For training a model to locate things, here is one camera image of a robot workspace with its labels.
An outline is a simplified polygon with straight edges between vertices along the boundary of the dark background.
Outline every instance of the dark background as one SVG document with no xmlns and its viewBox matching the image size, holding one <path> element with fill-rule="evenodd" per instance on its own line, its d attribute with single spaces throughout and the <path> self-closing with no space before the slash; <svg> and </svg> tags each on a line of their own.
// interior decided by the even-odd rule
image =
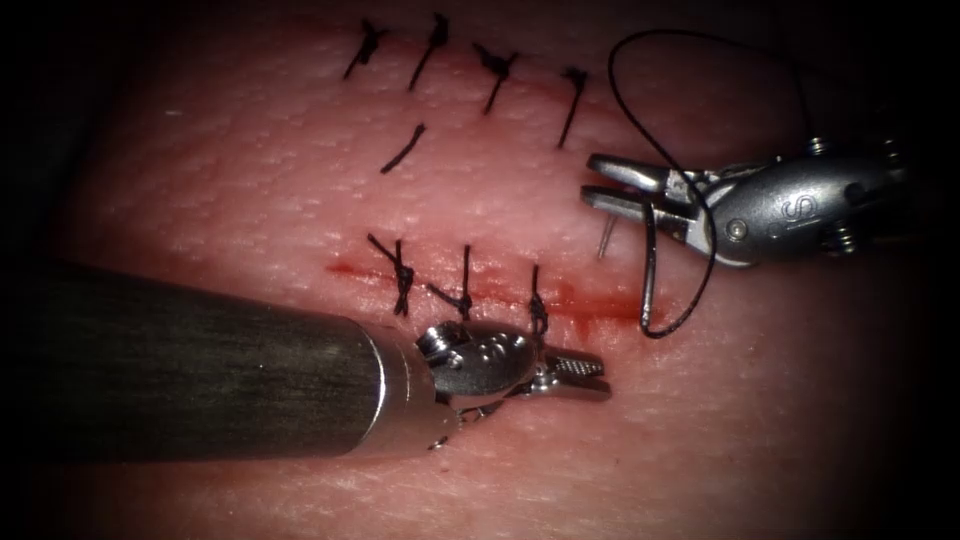
<svg viewBox="0 0 960 540">
<path fill-rule="evenodd" d="M 862 47 L 868 87 L 892 105 L 887 121 L 899 134 L 912 172 L 922 179 L 922 195 L 946 201 L 952 167 L 938 163 L 940 141 L 957 138 L 949 116 L 955 102 L 941 99 L 950 88 L 949 50 L 937 43 L 938 19 L 945 12 L 915 2 L 831 3 L 844 21 L 851 42 Z M 4 98 L 3 181 L 0 193 L 0 255 L 34 251 L 47 217 L 62 196 L 111 103 L 122 96 L 126 80 L 149 53 L 151 43 L 203 2 L 34 2 L 7 7 L 3 17 Z M 792 36 L 803 46 L 813 36 Z M 951 253 L 947 203 L 933 204 L 925 216 L 928 247 L 918 257 L 917 306 L 904 311 L 903 328 L 916 336 L 913 408 L 906 408 L 887 450 L 898 456 L 876 479 L 874 496 L 849 501 L 840 530 L 858 531 L 956 528 L 960 487 L 957 465 L 956 353 L 945 336 L 954 331 L 949 308 L 953 287 L 947 281 Z M 29 483 L 23 474 L 10 490 L 16 497 Z"/>
</svg>

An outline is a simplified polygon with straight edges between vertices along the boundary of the interrupted suture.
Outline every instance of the interrupted suture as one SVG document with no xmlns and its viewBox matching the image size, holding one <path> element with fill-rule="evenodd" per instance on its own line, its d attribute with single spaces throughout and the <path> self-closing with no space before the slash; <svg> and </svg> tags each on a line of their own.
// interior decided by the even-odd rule
<svg viewBox="0 0 960 540">
<path fill-rule="evenodd" d="M 587 84 L 587 72 L 572 66 L 568 67 L 561 76 L 569 79 L 570 82 L 573 83 L 576 93 L 573 95 L 573 103 L 570 104 L 570 112 L 567 113 L 567 120 L 563 123 L 563 132 L 560 134 L 560 142 L 557 143 L 557 148 L 563 148 L 563 143 L 567 141 L 567 133 L 570 131 L 570 124 L 573 123 L 573 115 L 577 112 L 580 95 L 583 94 L 583 87 Z"/>
<path fill-rule="evenodd" d="M 413 137 L 410 138 L 410 142 L 408 142 L 407 145 L 404 146 L 402 150 L 400 150 L 400 153 L 397 154 L 396 157 L 391 159 L 389 162 L 387 162 L 386 165 L 380 168 L 380 174 L 387 174 L 388 172 L 393 170 L 394 167 L 399 165 L 400 162 L 403 161 L 403 158 L 407 157 L 407 154 L 409 154 L 410 151 L 413 150 L 413 147 L 417 145 L 417 141 L 420 139 L 420 136 L 423 135 L 423 132 L 426 130 L 427 130 L 427 126 L 425 126 L 422 122 L 420 124 L 417 124 L 417 127 L 414 128 L 413 130 Z"/>
<path fill-rule="evenodd" d="M 470 298 L 470 292 L 467 289 L 467 281 L 470 277 L 470 246 L 466 245 L 463 247 L 463 283 L 461 284 L 461 293 L 460 298 L 454 298 L 449 294 L 440 290 L 439 287 L 433 283 L 427 284 L 427 289 L 433 294 L 440 297 L 441 300 L 450 304 L 457 309 L 457 312 L 460 313 L 460 317 L 465 320 L 470 320 L 470 308 L 473 307 L 473 298 Z"/>
<path fill-rule="evenodd" d="M 387 259 L 390 259 L 390 262 L 393 263 L 394 272 L 397 274 L 397 290 L 399 295 L 397 296 L 397 303 L 393 307 L 394 315 L 403 315 L 406 317 L 409 313 L 410 306 L 407 302 L 407 295 L 410 294 L 410 288 L 413 287 L 413 268 L 403 264 L 403 254 L 400 251 L 400 240 L 397 240 L 396 243 L 396 254 L 390 253 L 387 248 L 383 247 L 372 234 L 367 234 L 367 240 L 376 247 L 380 253 L 383 253 Z"/>
<path fill-rule="evenodd" d="M 547 308 L 543 305 L 543 298 L 537 291 L 537 280 L 540 277 L 540 265 L 533 265 L 533 293 L 530 297 L 530 320 L 531 329 L 534 335 L 543 337 L 547 333 L 549 325 L 547 324 Z"/>
<path fill-rule="evenodd" d="M 430 33 L 430 38 L 427 40 L 427 50 L 424 51 L 420 63 L 417 64 L 417 68 L 413 71 L 413 77 L 410 78 L 410 85 L 407 86 L 408 92 L 413 92 L 413 87 L 417 84 L 417 80 L 420 79 L 420 73 L 423 71 L 423 67 L 427 65 L 427 60 L 430 59 L 433 51 L 446 45 L 450 38 L 450 20 L 440 13 L 434 13 L 433 18 L 437 22 L 436 26 L 433 27 L 433 32 Z"/>
<path fill-rule="evenodd" d="M 483 108 L 483 114 L 488 115 L 490 114 L 490 109 L 493 108 L 493 102 L 497 98 L 497 93 L 500 91 L 500 85 L 503 84 L 503 81 L 510 77 L 510 66 L 513 64 L 513 61 L 517 59 L 519 54 L 513 53 L 510 55 L 510 58 L 505 59 L 490 54 L 490 51 L 478 43 L 474 43 L 473 48 L 480 55 L 480 63 L 483 64 L 483 67 L 489 69 L 494 75 L 497 76 L 497 82 L 493 85 L 493 91 L 490 92 L 490 97 L 487 99 L 487 105 Z"/>
<path fill-rule="evenodd" d="M 343 73 L 343 80 L 347 80 L 347 77 L 353 72 L 353 68 L 358 64 L 367 65 L 370 62 L 370 57 L 373 56 L 373 53 L 380 46 L 380 38 L 386 35 L 387 30 L 377 30 L 373 27 L 373 24 L 370 23 L 367 19 L 362 19 L 360 25 L 363 27 L 363 42 L 360 44 L 360 50 L 357 51 L 357 54 L 354 55 L 353 60 L 350 61 L 350 65 L 347 66 L 347 71 Z"/>
</svg>

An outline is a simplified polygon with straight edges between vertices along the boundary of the black suture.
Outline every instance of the black suture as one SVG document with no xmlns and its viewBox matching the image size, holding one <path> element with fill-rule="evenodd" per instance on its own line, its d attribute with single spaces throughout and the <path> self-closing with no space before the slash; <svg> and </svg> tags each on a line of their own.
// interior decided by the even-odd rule
<svg viewBox="0 0 960 540">
<path fill-rule="evenodd" d="M 580 102 L 580 95 L 583 94 L 583 88 L 587 83 L 587 72 L 579 70 L 573 66 L 568 67 L 561 76 L 565 79 L 569 79 L 573 83 L 573 87 L 576 89 L 576 93 L 573 95 L 573 103 L 570 105 L 570 112 L 567 113 L 567 120 L 563 123 L 563 132 L 560 134 L 560 142 L 557 143 L 557 148 L 563 148 L 563 143 L 567 141 L 567 133 L 570 131 L 570 124 L 573 123 L 573 115 L 577 112 L 577 104 Z"/>
<path fill-rule="evenodd" d="M 396 243 L 396 254 L 390 253 L 387 248 L 383 247 L 372 234 L 367 234 L 367 240 L 374 245 L 381 253 L 383 253 L 390 262 L 393 263 L 393 270 L 397 274 L 397 290 L 399 291 L 399 296 L 397 297 L 397 303 L 393 306 L 393 314 L 400 315 L 403 314 L 406 317 L 410 312 L 410 305 L 407 302 L 407 295 L 410 294 L 410 289 L 413 287 L 413 268 L 405 266 L 403 264 L 403 254 L 400 251 L 400 240 L 397 240 Z"/>
<path fill-rule="evenodd" d="M 497 98 L 497 93 L 500 92 L 500 85 L 510 77 L 510 65 L 513 64 L 513 61 L 516 60 L 520 54 L 513 53 L 510 55 L 510 58 L 501 58 L 490 54 L 490 51 L 479 43 L 474 43 L 473 48 L 480 55 L 480 63 L 483 67 L 489 69 L 497 76 L 497 82 L 493 85 L 493 91 L 490 92 L 490 97 L 487 98 L 487 105 L 483 108 L 483 114 L 486 116 L 490 114 L 490 109 L 493 108 L 493 102 Z"/>
<path fill-rule="evenodd" d="M 414 128 L 413 130 L 413 137 L 410 138 L 410 142 L 408 142 L 407 145 L 403 147 L 403 150 L 400 150 L 400 153 L 397 154 L 396 157 L 391 159 L 389 162 L 387 162 L 386 165 L 384 165 L 380 169 L 380 174 L 387 174 L 394 167 L 399 165 L 400 162 L 403 161 L 403 158 L 407 157 L 407 154 L 409 154 L 410 151 L 413 150 L 413 147 L 417 145 L 417 141 L 420 139 L 420 136 L 423 135 L 423 132 L 426 130 L 427 130 L 427 126 L 423 125 L 422 122 L 420 124 L 417 124 L 417 127 Z"/>
<path fill-rule="evenodd" d="M 547 333 L 549 325 L 547 320 L 547 307 L 543 304 L 543 298 L 537 291 L 537 278 L 540 276 L 540 265 L 533 265 L 533 295 L 530 297 L 530 319 L 533 334 L 537 337 L 543 337 Z"/>
<path fill-rule="evenodd" d="M 408 92 L 413 92 L 413 87 L 420 79 L 420 73 L 423 71 L 423 67 L 427 65 L 427 60 L 433 54 L 433 51 L 446 45 L 450 39 L 450 20 L 436 12 L 433 14 L 433 18 L 436 20 L 436 26 L 433 27 L 430 39 L 427 40 L 427 50 L 424 51 L 423 58 L 420 59 L 420 63 L 413 71 L 413 77 L 410 78 L 410 85 L 407 86 Z"/>
<path fill-rule="evenodd" d="M 473 298 L 470 297 L 470 292 L 467 289 L 467 281 L 470 276 L 470 246 L 466 245 L 463 247 L 463 283 L 461 285 L 460 298 L 454 298 L 449 294 L 440 290 L 439 287 L 433 283 L 427 283 L 427 289 L 433 294 L 440 297 L 441 300 L 450 304 L 457 309 L 457 312 L 460 313 L 460 317 L 465 320 L 470 320 L 470 308 L 473 307 Z"/>
<path fill-rule="evenodd" d="M 373 53 L 377 50 L 377 47 L 380 46 L 380 38 L 385 36 L 388 30 L 376 30 L 373 27 L 373 24 L 370 23 L 367 19 L 361 19 L 360 25 L 363 27 L 363 42 L 360 43 L 360 50 L 357 51 L 357 54 L 354 55 L 353 60 L 350 61 L 350 65 L 347 66 L 347 71 L 343 73 L 343 80 L 347 80 L 347 77 L 350 76 L 350 73 L 353 72 L 353 68 L 357 63 L 367 65 L 370 62 L 370 57 L 373 56 Z"/>
<path fill-rule="evenodd" d="M 793 79 L 793 89 L 797 95 L 797 104 L 800 106 L 800 117 L 803 120 L 803 129 L 806 133 L 806 139 L 809 141 L 816 136 L 813 127 L 813 116 L 810 114 L 810 104 L 807 101 L 807 93 L 803 89 L 803 75 L 800 73 L 800 65 L 790 56 L 790 43 L 787 40 L 787 28 L 780 16 L 777 6 L 770 4 L 772 18 L 777 26 L 777 35 L 780 36 L 780 48 L 783 49 L 784 62 L 790 68 L 790 78 Z"/>
<path fill-rule="evenodd" d="M 644 270 L 644 287 L 643 287 L 644 292 L 643 292 L 643 301 L 642 301 L 641 314 L 640 314 L 640 329 L 645 336 L 651 339 L 660 339 L 672 334 L 678 328 L 680 328 L 680 326 L 682 326 L 683 323 L 686 322 L 688 318 L 690 318 L 690 315 L 693 313 L 694 309 L 696 309 L 697 304 L 700 302 L 700 299 L 703 297 L 703 292 L 707 288 L 707 283 L 709 283 L 710 281 L 710 276 L 713 272 L 713 268 L 717 260 L 717 230 L 716 230 L 716 223 L 714 222 L 714 218 L 713 218 L 713 211 L 710 209 L 709 205 L 707 204 L 707 201 L 704 198 L 703 194 L 694 185 L 693 179 L 686 172 L 686 169 L 681 167 L 680 164 L 677 163 L 677 160 L 675 160 L 673 156 L 671 156 L 670 153 L 667 152 L 667 150 L 653 137 L 653 135 L 650 134 L 649 131 L 647 131 L 647 129 L 643 126 L 643 124 L 640 123 L 637 117 L 634 116 L 633 112 L 630 110 L 630 108 L 627 106 L 626 102 L 624 101 L 623 96 L 620 95 L 620 89 L 617 86 L 616 76 L 613 73 L 613 67 L 614 67 L 614 63 L 616 62 L 617 54 L 620 52 L 620 49 L 622 49 L 624 46 L 626 46 L 627 44 L 633 41 L 638 41 L 640 39 L 647 38 L 650 36 L 655 36 L 655 35 L 683 36 L 683 37 L 703 39 L 706 41 L 712 41 L 715 43 L 728 45 L 734 48 L 746 49 L 764 56 L 771 57 L 774 60 L 786 62 L 787 64 L 789 64 L 792 70 L 799 70 L 799 68 L 801 67 L 805 67 L 807 69 L 811 69 L 811 68 L 809 68 L 808 66 L 803 66 L 799 62 L 796 62 L 790 58 L 785 58 L 782 55 L 771 53 L 770 51 L 767 51 L 762 47 L 755 47 L 752 45 L 740 43 L 738 41 L 726 39 L 720 36 L 714 36 L 712 34 L 706 34 L 703 32 L 673 29 L 673 28 L 657 28 L 653 30 L 635 32 L 621 39 L 610 50 L 610 54 L 607 58 L 607 77 L 610 81 L 610 89 L 613 91 L 613 97 L 616 100 L 617 105 L 620 107 L 620 110 L 623 111 L 623 114 L 624 116 L 627 117 L 627 120 L 629 120 L 630 123 L 633 124 L 633 126 L 637 129 L 637 131 L 639 131 L 640 134 L 643 135 L 644 139 L 646 139 L 647 142 L 650 144 L 650 146 L 652 146 L 657 151 L 657 153 L 660 154 L 660 156 L 664 159 L 664 161 L 666 161 L 671 168 L 681 173 L 681 178 L 683 179 L 683 182 L 690 188 L 690 192 L 693 195 L 694 202 L 696 202 L 697 206 L 700 207 L 700 209 L 704 212 L 704 215 L 707 218 L 706 219 L 707 235 L 709 236 L 710 248 L 709 248 L 709 257 L 707 260 L 707 266 L 703 273 L 703 279 L 700 281 L 700 285 L 697 287 L 697 290 L 694 293 L 693 298 L 690 300 L 689 305 L 687 305 L 687 308 L 683 311 L 683 313 L 681 313 L 676 320 L 674 320 L 669 325 L 665 326 L 663 329 L 655 330 L 655 331 L 650 329 L 650 316 L 653 311 L 653 293 L 654 293 L 653 285 L 656 277 L 657 245 L 656 245 L 656 234 L 653 234 L 652 230 L 648 230 L 647 232 L 647 252 L 646 252 L 647 262 L 646 262 L 646 268 Z M 822 71 L 818 71 L 818 72 L 821 76 L 825 75 Z M 801 84 L 798 84 L 799 80 L 797 78 L 794 78 L 794 83 L 796 85 L 797 91 L 801 93 L 801 107 L 805 109 L 806 98 L 805 96 L 802 95 L 803 87 Z M 804 123 L 807 124 L 807 127 L 809 128 L 810 127 L 810 122 L 808 118 L 809 111 L 802 110 L 801 114 L 804 115 Z M 655 221 L 652 217 L 653 214 L 647 209 L 645 209 L 645 214 L 649 216 L 648 218 L 646 218 L 646 226 L 648 229 L 652 229 L 655 226 Z"/>
</svg>

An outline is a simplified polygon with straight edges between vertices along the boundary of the screw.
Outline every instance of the screw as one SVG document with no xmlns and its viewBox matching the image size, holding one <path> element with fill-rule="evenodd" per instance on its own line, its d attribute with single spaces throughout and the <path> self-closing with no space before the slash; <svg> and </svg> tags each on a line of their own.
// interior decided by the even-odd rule
<svg viewBox="0 0 960 540">
<path fill-rule="evenodd" d="M 727 236 L 734 242 L 747 237 L 747 224 L 742 219 L 731 219 L 727 222 Z"/>
</svg>

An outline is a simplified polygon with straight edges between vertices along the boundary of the skin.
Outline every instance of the skin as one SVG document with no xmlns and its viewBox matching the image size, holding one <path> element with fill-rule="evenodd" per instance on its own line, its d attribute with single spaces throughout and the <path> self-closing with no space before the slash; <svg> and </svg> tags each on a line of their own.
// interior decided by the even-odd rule
<svg viewBox="0 0 960 540">
<path fill-rule="evenodd" d="M 140 538 L 636 538 L 805 536 L 862 523 L 909 380 L 900 360 L 909 343 L 892 314 L 909 302 L 901 258 L 718 268 L 690 321 L 651 341 L 636 318 L 642 228 L 618 225 L 597 261 L 605 216 L 578 200 L 580 185 L 604 183 L 583 166 L 592 152 L 661 163 L 606 85 L 616 39 L 673 26 L 775 47 L 768 12 L 329 4 L 233 5 L 175 25 L 114 108 L 48 249 L 414 336 L 457 317 L 425 284 L 459 294 L 470 244 L 473 317 L 527 327 L 539 264 L 547 341 L 600 355 L 613 398 L 511 403 L 403 461 L 47 467 L 28 497 L 62 519 L 37 527 Z M 410 94 L 433 10 L 450 17 L 451 42 Z M 342 81 L 362 16 L 390 33 Z M 819 55 L 827 45 L 817 42 L 805 53 L 856 78 L 856 51 L 837 47 L 842 32 L 818 28 L 839 52 Z M 473 41 L 520 53 L 489 116 L 495 76 Z M 636 45 L 621 62 L 628 102 L 686 167 L 801 148 L 782 66 L 672 39 Z M 560 150 L 567 65 L 591 78 Z M 814 120 L 846 136 L 858 100 L 807 82 Z M 416 148 L 381 175 L 420 122 Z M 404 242 L 417 272 L 408 318 L 392 315 L 393 269 L 368 232 Z M 656 327 L 684 309 L 704 269 L 661 238 Z"/>
</svg>

